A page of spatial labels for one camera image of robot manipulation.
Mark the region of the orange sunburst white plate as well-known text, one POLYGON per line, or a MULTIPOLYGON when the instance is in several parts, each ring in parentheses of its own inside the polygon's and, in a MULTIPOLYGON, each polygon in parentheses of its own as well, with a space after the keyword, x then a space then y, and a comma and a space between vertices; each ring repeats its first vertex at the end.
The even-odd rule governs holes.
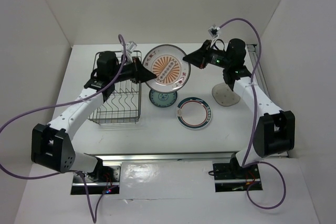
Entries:
POLYGON ((159 93, 176 92, 188 82, 191 65, 183 60, 186 53, 179 47, 162 44, 152 48, 143 59, 143 66, 156 75, 146 85, 159 93))

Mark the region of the blue floral green plate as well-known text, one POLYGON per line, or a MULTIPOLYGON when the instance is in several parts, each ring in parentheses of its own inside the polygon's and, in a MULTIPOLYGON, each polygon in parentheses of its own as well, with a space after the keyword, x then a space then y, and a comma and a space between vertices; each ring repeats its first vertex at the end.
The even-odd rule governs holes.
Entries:
POLYGON ((158 108, 168 108, 172 106, 177 101, 177 92, 161 93, 155 90, 150 90, 149 100, 150 102, 158 108))

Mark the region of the white plate green red rim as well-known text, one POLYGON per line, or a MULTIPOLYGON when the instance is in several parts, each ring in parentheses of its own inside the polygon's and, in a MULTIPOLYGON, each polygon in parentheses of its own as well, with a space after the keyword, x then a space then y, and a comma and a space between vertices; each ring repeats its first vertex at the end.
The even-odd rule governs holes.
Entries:
POLYGON ((212 109, 203 99, 188 97, 178 103, 176 117, 182 126, 190 130, 200 130, 209 125, 212 109))

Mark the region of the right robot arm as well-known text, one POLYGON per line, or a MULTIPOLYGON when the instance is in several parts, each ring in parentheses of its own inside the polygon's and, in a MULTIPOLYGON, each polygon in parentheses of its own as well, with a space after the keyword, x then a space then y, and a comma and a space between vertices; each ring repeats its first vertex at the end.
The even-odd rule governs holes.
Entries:
POLYGON ((292 150, 295 146, 295 116, 273 103, 254 83, 253 75, 245 66, 246 44, 234 38, 226 49, 220 50, 206 40, 200 49, 183 60, 200 69, 208 64, 223 70, 224 82, 236 93, 254 114, 253 132, 247 147, 232 156, 229 172, 242 177, 247 167, 263 158, 292 150))

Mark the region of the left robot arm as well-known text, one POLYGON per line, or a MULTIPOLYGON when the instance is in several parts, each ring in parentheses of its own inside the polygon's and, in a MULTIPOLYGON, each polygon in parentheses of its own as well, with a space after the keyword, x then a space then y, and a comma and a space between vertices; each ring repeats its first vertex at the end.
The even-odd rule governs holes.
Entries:
POLYGON ((96 68, 79 97, 63 113, 46 125, 37 124, 32 131, 31 160, 59 173, 84 172, 91 181, 99 181, 106 167, 102 159, 74 150, 72 140, 87 120, 115 91, 115 84, 131 80, 144 83, 156 78, 138 57, 127 62, 113 51, 97 54, 96 68))

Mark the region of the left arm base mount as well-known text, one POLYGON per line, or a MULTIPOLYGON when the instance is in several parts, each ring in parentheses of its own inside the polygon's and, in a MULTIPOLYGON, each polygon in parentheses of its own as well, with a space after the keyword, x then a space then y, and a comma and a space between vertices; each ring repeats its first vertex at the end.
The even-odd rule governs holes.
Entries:
MULTIPOLYGON (((99 195, 104 190, 107 190, 107 195, 117 195, 120 192, 120 175, 121 165, 113 164, 107 173, 104 173, 101 178, 92 178, 84 174, 87 183, 88 192, 90 195, 99 195)), ((82 178, 74 174, 71 184, 71 195, 85 195, 85 185, 82 178)))

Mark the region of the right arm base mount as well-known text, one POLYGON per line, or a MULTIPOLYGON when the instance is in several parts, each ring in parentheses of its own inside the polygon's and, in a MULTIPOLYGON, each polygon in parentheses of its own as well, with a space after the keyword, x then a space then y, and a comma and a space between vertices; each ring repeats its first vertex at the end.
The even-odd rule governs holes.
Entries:
POLYGON ((217 193, 246 191, 248 187, 252 191, 263 188, 257 165, 233 170, 228 163, 214 163, 208 174, 214 179, 217 193))

